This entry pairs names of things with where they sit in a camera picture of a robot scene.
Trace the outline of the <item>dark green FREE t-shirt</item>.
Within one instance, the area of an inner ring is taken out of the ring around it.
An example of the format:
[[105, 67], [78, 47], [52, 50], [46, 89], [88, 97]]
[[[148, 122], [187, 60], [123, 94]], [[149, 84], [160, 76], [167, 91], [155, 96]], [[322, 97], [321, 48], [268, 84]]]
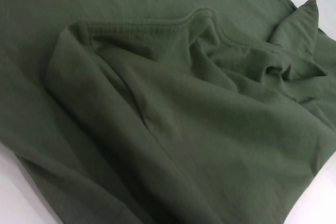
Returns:
[[316, 0], [0, 0], [0, 143], [64, 224], [284, 224], [336, 41]]

